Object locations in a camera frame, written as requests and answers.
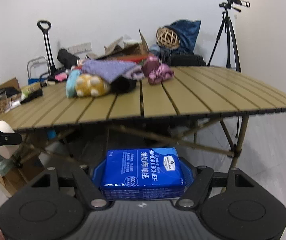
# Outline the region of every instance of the wall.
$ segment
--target wall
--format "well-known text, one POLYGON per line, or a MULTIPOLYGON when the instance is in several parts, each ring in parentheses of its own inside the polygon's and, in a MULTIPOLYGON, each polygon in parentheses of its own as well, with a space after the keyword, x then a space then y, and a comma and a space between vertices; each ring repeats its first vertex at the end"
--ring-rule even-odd
MULTIPOLYGON (((58 49, 90 41, 96 54, 104 45, 127 34, 149 45, 158 27, 180 19, 202 20, 195 52, 208 61, 221 23, 224 0, 0 0, 0 82, 17 76, 27 83, 26 64, 46 55, 39 19, 52 23, 49 32, 53 55, 58 49)), ((226 65, 226 37, 213 64, 226 65)))
POLYGON ((242 71, 286 92, 286 0, 249 0, 237 14, 242 71))

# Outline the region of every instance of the white label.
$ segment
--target white label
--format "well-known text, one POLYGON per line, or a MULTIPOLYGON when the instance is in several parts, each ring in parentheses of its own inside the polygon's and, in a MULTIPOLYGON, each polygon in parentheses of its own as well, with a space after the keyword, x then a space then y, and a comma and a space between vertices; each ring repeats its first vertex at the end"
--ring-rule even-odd
POLYGON ((171 155, 164 157, 163 165, 167 171, 175 171, 175 161, 171 155))

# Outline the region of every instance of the woven basket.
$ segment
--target woven basket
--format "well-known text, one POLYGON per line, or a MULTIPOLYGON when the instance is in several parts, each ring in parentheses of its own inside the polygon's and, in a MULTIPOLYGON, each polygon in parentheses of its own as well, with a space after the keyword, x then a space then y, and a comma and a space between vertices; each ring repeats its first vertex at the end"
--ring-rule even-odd
POLYGON ((169 28, 158 28, 156 32, 157 44, 169 49, 177 49, 180 45, 178 35, 169 28))

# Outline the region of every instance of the gray floor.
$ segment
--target gray floor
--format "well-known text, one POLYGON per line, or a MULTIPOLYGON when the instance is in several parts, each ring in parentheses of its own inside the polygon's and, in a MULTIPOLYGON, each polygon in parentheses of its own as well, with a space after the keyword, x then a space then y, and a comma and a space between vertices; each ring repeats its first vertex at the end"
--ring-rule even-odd
MULTIPOLYGON (((234 135, 236 119, 228 119, 226 125, 234 135)), ((91 158, 89 153, 97 149, 97 146, 99 147, 102 138, 102 135, 91 137, 93 143, 89 143, 82 157, 91 158)), ((109 147, 113 148, 119 144, 131 147, 137 145, 139 140, 135 141, 134 138, 112 134, 109 147)), ((227 140, 219 124, 199 132, 198 142, 214 147, 228 148, 227 140)), ((64 151, 63 147, 59 145, 57 147, 64 151)), ((181 156, 184 156, 195 166, 207 165, 213 167, 215 171, 227 171, 230 165, 230 159, 219 154, 191 150, 180 146, 176 148, 181 156)), ((58 163, 46 156, 42 156, 41 160, 47 166, 60 166, 68 172, 68 166, 65 163, 58 163)), ((242 155, 237 166, 286 206, 286 113, 250 117, 242 155)), ((0 205, 5 200, 6 197, 0 190, 0 205)), ((286 230, 282 239, 286 239, 286 230)))

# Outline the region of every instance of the screw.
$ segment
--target screw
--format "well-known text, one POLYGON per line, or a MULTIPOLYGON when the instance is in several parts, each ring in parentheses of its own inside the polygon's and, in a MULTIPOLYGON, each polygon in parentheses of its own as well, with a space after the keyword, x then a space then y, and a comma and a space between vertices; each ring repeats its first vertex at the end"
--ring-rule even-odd
POLYGON ((179 201, 179 205, 180 205, 181 207, 189 208, 189 207, 191 207, 191 206, 194 205, 194 201, 191 200, 191 199, 188 199, 188 198, 184 198, 184 199, 181 199, 181 200, 179 201))
POLYGON ((107 202, 105 199, 102 199, 102 198, 97 198, 97 199, 93 199, 91 201, 91 205, 93 207, 104 207, 107 205, 107 202))

